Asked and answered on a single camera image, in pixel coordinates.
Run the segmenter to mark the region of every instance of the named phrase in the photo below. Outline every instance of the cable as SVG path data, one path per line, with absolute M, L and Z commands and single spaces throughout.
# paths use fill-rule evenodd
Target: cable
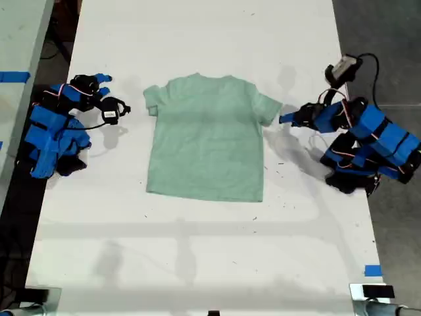
M 53 46 L 55 46 L 55 44 L 54 44 L 54 42 L 53 41 L 51 41 L 51 40 L 47 40 L 47 41 L 45 41 L 45 43 L 44 43 L 44 45 L 45 44 L 51 44 L 51 45 L 53 45 Z M 58 54 L 59 54 L 59 49 L 57 49 L 56 50 L 56 52 L 54 53 L 54 54 L 52 54 L 52 55 L 50 55 L 50 56 L 48 56 L 48 57 L 40 57 L 39 59 L 42 59 L 42 60 L 46 60 L 46 59 L 53 59 L 54 57 L 56 57 Z
M 94 130 L 95 128 L 100 128 L 100 127 L 102 127 L 104 125 L 106 125 L 105 122 L 103 124 L 100 124 L 100 125 L 97 125 L 97 126 L 92 126 L 92 127 L 84 127 L 84 128 L 66 127 L 66 128 L 63 128 L 63 130 Z
M 377 84 L 377 79 L 379 78 L 379 72 L 380 72 L 379 58 L 373 53 L 363 53 L 363 54 L 358 55 L 357 58 L 366 57 L 366 56 L 372 57 L 376 61 L 376 75 L 374 76 L 374 80 L 373 80 L 372 99 L 373 99 L 374 105 L 378 107 L 378 104 L 376 101 L 376 84 Z
M 344 98 L 345 98 L 345 100 L 348 100 L 348 98 L 347 98 L 347 96 L 345 95 L 345 94 L 343 94 L 342 92 L 340 92 L 338 89 L 335 89 L 335 88 L 328 88 L 328 89 L 326 89 L 326 90 L 324 90 L 319 96 L 318 96 L 318 99 L 317 99 L 317 102 L 318 103 L 320 103 L 320 98 L 323 96 L 323 94 L 325 93 L 325 92 L 327 92 L 327 91 L 335 91 L 335 92 L 337 92 L 337 93 L 339 93 L 339 94 L 341 94 Z

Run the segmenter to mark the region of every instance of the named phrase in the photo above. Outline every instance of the t-shirt hem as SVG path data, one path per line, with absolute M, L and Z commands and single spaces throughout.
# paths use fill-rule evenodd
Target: t-shirt hem
M 260 203 L 263 201 L 263 193 L 261 197 L 228 197 L 228 196 L 211 196 L 208 194 L 195 194 L 191 192 L 174 192 L 168 189 L 147 188 L 146 192 L 160 194 L 164 196 L 174 196 L 187 199 L 199 199 L 202 201 L 224 201 L 224 202 L 253 202 Z

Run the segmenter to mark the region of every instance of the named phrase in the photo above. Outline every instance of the robotic hand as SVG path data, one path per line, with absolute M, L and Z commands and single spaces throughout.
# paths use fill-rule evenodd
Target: robotic hand
M 49 86 L 35 93 L 16 163 L 27 166 L 34 178 L 49 178 L 55 171 L 68 176 L 86 168 L 78 158 L 81 150 L 91 146 L 86 130 L 105 124 L 115 125 L 120 117 L 130 112 L 130 107 L 115 97 L 102 99 L 110 89 L 99 85 L 111 80 L 111 76 L 105 74 L 77 75 L 69 84 Z M 73 109 L 86 112 L 94 107 L 101 110 L 103 124 L 85 128 L 69 114 Z
M 399 182 L 407 183 L 421 164 L 420 140 L 392 123 L 374 104 L 368 104 L 363 97 L 348 101 L 337 89 L 347 81 L 352 81 L 362 64 L 361 57 L 346 55 L 336 65 L 326 71 L 326 80 L 331 88 L 323 100 L 323 93 L 317 103 L 307 103 L 297 112 L 280 117 L 280 123 L 292 122 L 292 126 L 307 127 L 321 133 L 335 132 L 339 128 L 347 130 L 340 134 L 325 152 L 320 162 L 333 170 L 326 183 L 346 194 L 356 188 L 365 188 L 369 196 L 377 187 L 381 174 Z M 338 92 L 344 99 L 331 104 Z

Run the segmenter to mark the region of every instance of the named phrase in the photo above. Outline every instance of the black cable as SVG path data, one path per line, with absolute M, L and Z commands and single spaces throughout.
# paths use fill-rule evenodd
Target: black cable
M 94 130 L 95 128 L 103 127 L 104 125 L 106 125 L 105 122 L 103 124 L 100 124 L 100 125 L 97 125 L 97 126 L 92 126 L 92 127 L 83 127 L 83 128 L 66 127 L 66 128 L 64 128 L 64 130 Z
M 357 58 L 366 57 L 366 56 L 372 57 L 376 61 L 376 75 L 374 76 L 374 80 L 373 80 L 372 99 L 373 99 L 374 105 L 378 107 L 378 104 L 376 101 L 376 84 L 377 84 L 377 79 L 379 78 L 379 72 L 380 72 L 379 58 L 373 53 L 363 53 L 363 54 L 358 55 Z
M 53 41 L 51 41 L 51 40 L 49 40 L 49 39 L 45 41 L 44 45 L 45 45 L 45 44 L 47 44 L 47 43 L 48 43 L 48 44 L 51 44 L 51 45 L 53 45 L 53 46 L 55 46 L 54 42 L 53 42 Z M 42 60 L 46 60 L 46 59 L 53 59 L 53 58 L 54 58 L 54 57 L 56 57 L 59 53 L 60 53 L 60 51 L 59 51 L 59 49 L 57 49 L 57 50 L 56 50 L 56 52 L 55 52 L 54 54 L 52 54 L 51 56 L 48 56 L 48 57 L 42 57 L 42 56 L 41 56 L 39 59 L 42 59 Z
M 39 59 L 45 61 L 47 59 L 53 59 L 54 57 L 56 57 L 59 54 L 59 52 L 57 51 L 55 54 L 52 54 L 51 56 L 48 57 L 40 57 Z

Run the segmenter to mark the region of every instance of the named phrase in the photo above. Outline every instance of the t-shirt sleeve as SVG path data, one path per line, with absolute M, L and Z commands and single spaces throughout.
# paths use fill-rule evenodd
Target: t-shirt sleeve
M 253 112 L 261 125 L 269 126 L 279 113 L 282 103 L 261 94 L 255 86 L 251 89 Z
M 164 105 L 168 99 L 166 87 L 151 86 L 143 91 L 146 100 L 146 108 L 152 117 L 158 116 L 158 107 Z

